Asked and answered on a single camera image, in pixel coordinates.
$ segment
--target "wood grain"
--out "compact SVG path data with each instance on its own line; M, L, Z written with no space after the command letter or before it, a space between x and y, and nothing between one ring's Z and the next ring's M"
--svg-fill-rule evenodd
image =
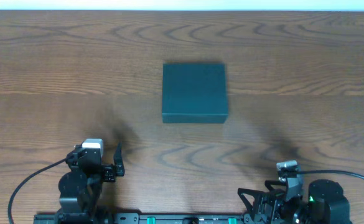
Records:
M162 124L164 62L225 62L223 125ZM27 175L85 138L126 176L101 203L142 212L244 212L275 163L364 174L364 13L0 11L0 223ZM16 197L16 223L59 208L60 165ZM364 181L340 182L364 223Z

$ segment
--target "black cable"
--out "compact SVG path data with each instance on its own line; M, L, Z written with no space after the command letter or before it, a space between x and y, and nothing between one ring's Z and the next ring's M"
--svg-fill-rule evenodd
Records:
M9 223L10 224L14 224L14 221L13 221L13 217L12 217L12 204L13 204L13 200L14 200L14 197L16 196L16 194L18 193L18 191L20 190L20 188L25 184L27 183L28 180L30 180L31 178L33 178L34 176L36 176L37 174L40 174L41 172L45 171L45 170L48 170L54 166L57 166L63 162L65 162L67 160L67 158L65 159L62 159L61 161L58 161L58 162L55 162L53 163L52 165L49 165L45 168L42 168L40 170L38 170L37 172L34 172L33 174L31 174L30 176L28 176L26 179L24 179L17 187L16 189L14 189L13 191L13 194L12 196L10 197L10 200L9 200L9 205L7 206L7 216L9 217Z
M358 177L364 180L364 175L343 170L309 170L309 171L297 171L293 172L293 174L344 174L344 175Z

